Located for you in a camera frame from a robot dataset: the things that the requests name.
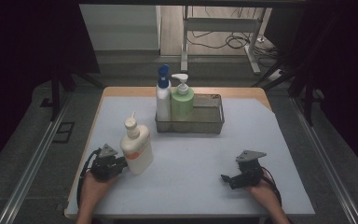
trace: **wrist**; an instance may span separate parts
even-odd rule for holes
[[[94,203],[81,203],[77,212],[76,224],[90,224],[94,208]]]
[[[276,209],[268,210],[269,216],[271,217],[274,224],[289,224],[289,219],[287,215],[284,213],[281,207]]]

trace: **hand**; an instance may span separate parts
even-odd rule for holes
[[[264,176],[271,180],[266,171],[264,171]],[[261,179],[258,185],[246,187],[246,189],[251,192],[255,200],[268,211],[273,223],[289,223],[289,219],[281,208],[278,198],[269,183]]]
[[[91,172],[86,172],[77,213],[77,224],[91,223],[92,213],[95,206],[103,198],[113,183],[115,183],[116,179],[117,176],[110,178],[107,181],[100,181],[96,179]]]

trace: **table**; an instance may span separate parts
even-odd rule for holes
[[[259,88],[193,88],[218,93],[225,124],[220,134],[157,133],[155,88],[109,87],[103,92],[83,158],[68,198],[65,215],[76,218],[79,172],[89,154],[107,143],[122,152],[124,120],[136,110],[139,124],[151,132],[154,160],[140,175],[125,169],[94,211],[105,218],[262,217],[261,208],[244,189],[231,189],[220,175],[238,175],[235,158],[245,149],[263,151],[259,159],[281,191],[289,215],[314,210],[304,190],[266,94]]]

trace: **bottle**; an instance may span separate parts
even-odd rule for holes
[[[127,134],[121,139],[120,147],[129,165],[130,171],[138,175],[142,173],[153,160],[150,142],[150,131],[144,125],[137,125],[135,112],[124,122]]]
[[[171,82],[168,79],[169,66],[162,65],[158,70],[156,86],[157,121],[171,121]]]
[[[194,91],[186,85],[187,74],[175,74],[172,77],[179,79],[181,84],[172,90],[171,118],[173,121],[186,121],[193,111]]]

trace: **blue bottle cap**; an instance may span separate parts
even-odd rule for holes
[[[170,67],[167,64],[162,65],[158,69],[158,86],[162,89],[165,89],[170,84],[170,81],[168,80],[168,71],[170,70]]]

